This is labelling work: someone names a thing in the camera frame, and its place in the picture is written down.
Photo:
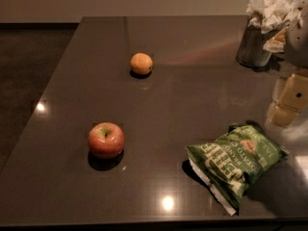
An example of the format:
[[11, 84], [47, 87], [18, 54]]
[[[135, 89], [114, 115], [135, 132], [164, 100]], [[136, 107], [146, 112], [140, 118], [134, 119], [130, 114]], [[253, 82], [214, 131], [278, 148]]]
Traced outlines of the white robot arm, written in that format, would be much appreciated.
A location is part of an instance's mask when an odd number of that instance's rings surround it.
[[299, 71], [289, 77], [280, 77], [272, 94], [269, 121], [288, 127], [308, 106], [308, 6], [301, 10], [286, 33], [285, 60]]

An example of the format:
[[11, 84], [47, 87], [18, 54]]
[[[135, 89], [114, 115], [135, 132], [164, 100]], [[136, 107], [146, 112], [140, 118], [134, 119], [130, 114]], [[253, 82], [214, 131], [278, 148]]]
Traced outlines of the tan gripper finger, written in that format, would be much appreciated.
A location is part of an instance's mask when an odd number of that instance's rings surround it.
[[289, 126], [308, 106], [308, 78], [299, 74], [280, 77], [272, 94], [269, 120], [276, 126]]

